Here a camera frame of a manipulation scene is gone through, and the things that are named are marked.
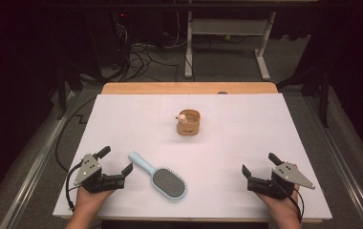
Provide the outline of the person's left hand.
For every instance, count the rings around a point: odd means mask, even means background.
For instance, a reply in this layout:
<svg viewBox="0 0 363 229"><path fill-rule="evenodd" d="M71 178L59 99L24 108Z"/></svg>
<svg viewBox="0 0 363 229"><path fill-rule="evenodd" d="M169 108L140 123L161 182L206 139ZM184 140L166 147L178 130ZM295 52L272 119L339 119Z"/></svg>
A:
<svg viewBox="0 0 363 229"><path fill-rule="evenodd" d="M114 193L114 190L103 191L100 193L89 193L85 188L77 189L75 211L92 212L99 211L105 200Z"/></svg>

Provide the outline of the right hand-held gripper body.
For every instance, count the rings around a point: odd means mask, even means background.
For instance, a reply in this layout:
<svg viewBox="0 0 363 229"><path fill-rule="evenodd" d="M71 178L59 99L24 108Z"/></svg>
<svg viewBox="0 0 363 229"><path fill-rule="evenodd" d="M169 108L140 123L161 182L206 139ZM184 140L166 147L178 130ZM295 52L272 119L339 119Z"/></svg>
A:
<svg viewBox="0 0 363 229"><path fill-rule="evenodd" d="M271 170L269 179L251 176L247 178L247 190L270 198L284 199L292 195L294 186L300 185L311 190L315 185L293 164L284 162Z"/></svg>

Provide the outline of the black metal stand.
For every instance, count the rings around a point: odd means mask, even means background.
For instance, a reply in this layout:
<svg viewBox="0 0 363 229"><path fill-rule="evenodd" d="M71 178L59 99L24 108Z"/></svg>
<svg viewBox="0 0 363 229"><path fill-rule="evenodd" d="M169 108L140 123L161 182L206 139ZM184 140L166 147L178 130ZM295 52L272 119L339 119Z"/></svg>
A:
<svg viewBox="0 0 363 229"><path fill-rule="evenodd" d="M83 84L80 80L80 72L72 62L62 61L58 64L57 73L57 98L58 98L58 117L63 118L67 110L66 86L74 92L80 92Z"/></svg>
<svg viewBox="0 0 363 229"><path fill-rule="evenodd" d="M328 105L330 73L327 67L321 63L312 64L299 73L279 82L276 87L278 90L288 85L302 85L300 90L302 96L319 96L318 115L325 128L328 124Z"/></svg>

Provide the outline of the person's right hand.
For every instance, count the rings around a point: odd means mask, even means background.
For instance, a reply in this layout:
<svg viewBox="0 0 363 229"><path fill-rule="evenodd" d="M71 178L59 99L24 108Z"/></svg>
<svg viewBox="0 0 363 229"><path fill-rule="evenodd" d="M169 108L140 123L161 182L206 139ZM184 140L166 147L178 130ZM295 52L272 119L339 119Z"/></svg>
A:
<svg viewBox="0 0 363 229"><path fill-rule="evenodd" d="M299 218L298 189L299 186L295 185L292 195L284 199L270 198L262 194L256 194L256 196L267 206L270 215L274 219L282 216L296 216Z"/></svg>

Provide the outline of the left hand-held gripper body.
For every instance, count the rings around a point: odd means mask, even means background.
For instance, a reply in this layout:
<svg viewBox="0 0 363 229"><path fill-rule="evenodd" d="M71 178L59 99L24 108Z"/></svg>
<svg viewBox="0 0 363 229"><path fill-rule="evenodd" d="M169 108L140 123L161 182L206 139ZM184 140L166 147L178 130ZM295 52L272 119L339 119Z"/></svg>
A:
<svg viewBox="0 0 363 229"><path fill-rule="evenodd" d="M92 194L123 189L125 186L125 175L107 176L103 174L102 167L98 162L99 159L100 156L98 154L88 154L83 157L75 177L74 186L81 186Z"/></svg>

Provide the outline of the wooden cup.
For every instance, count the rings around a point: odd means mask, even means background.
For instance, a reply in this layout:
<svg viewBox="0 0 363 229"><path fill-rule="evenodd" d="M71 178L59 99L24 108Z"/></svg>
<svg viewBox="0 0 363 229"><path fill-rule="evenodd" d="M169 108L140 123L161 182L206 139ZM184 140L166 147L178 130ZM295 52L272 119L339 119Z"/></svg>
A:
<svg viewBox="0 0 363 229"><path fill-rule="evenodd" d="M186 113L187 122L177 123L177 133L184 136L197 135L200 130L201 114L196 110L182 110L181 113Z"/></svg>

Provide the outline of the metal floor rail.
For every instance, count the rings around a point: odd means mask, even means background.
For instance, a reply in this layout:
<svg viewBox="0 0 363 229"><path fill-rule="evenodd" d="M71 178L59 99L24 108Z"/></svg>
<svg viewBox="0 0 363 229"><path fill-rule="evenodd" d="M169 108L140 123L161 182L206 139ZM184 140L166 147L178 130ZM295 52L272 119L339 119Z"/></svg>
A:
<svg viewBox="0 0 363 229"><path fill-rule="evenodd" d="M363 190L354 176L354 173L360 172L360 169L356 169L355 167L347 164L345 158L342 155L342 152L339 149L339 146L334 140L331 129L325 127L322 123L322 119L318 114L318 109L314 100L311 97L305 97L304 100L329 145L334 167L344 182L344 186L346 187L346 190L352 200L352 204L363 221Z"/></svg>
<svg viewBox="0 0 363 229"><path fill-rule="evenodd" d="M52 154L51 148L67 120L67 112L71 110L77 99L78 93L69 92L64 96L66 108L61 110L58 95L52 96L54 104L52 111L25 145L2 183L2 191L14 195L14 198L1 220L0 229L17 227L48 164Z"/></svg>

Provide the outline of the light blue paddle hairbrush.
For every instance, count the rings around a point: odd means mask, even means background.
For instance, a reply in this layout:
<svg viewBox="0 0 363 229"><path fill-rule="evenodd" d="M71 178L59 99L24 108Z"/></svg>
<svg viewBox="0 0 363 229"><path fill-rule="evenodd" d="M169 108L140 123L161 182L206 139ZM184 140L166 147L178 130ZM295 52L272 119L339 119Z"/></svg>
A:
<svg viewBox="0 0 363 229"><path fill-rule="evenodd" d="M136 152L132 152L128 158L150 175L152 185L165 197L177 200L186 194L184 180L172 170L167 167L154 167Z"/></svg>

